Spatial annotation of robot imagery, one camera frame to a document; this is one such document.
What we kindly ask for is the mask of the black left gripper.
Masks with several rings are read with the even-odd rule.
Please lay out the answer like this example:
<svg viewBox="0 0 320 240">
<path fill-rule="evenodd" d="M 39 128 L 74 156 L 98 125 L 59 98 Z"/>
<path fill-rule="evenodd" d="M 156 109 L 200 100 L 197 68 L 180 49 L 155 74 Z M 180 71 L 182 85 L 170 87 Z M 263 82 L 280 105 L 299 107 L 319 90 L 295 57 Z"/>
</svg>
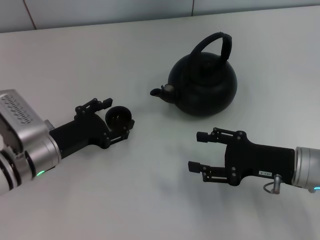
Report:
<svg viewBox="0 0 320 240">
<path fill-rule="evenodd" d="M 73 121 L 49 132 L 58 145 L 62 159 L 89 145 L 107 149 L 129 137 L 130 130 L 135 124 L 133 119 L 106 119 L 105 123 L 95 114 L 110 108 L 112 103 L 112 98 L 103 101 L 93 98 L 75 108 L 76 115 Z"/>
</svg>

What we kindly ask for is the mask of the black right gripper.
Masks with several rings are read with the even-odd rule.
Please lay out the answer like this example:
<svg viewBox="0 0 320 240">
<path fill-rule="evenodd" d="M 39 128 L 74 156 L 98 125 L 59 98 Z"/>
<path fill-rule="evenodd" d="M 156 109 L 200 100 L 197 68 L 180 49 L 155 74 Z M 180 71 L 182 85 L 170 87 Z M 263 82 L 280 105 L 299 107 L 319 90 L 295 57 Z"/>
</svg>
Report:
<svg viewBox="0 0 320 240">
<path fill-rule="evenodd" d="M 202 175 L 203 182 L 229 183 L 238 186 L 248 176 L 272 179 L 280 175 L 281 180 L 292 184 L 295 170 L 295 150 L 252 143 L 244 131 L 230 131 L 214 127 L 212 132 L 196 133 L 201 143 L 226 145 L 224 167 L 214 167 L 189 161 L 188 170 Z"/>
</svg>

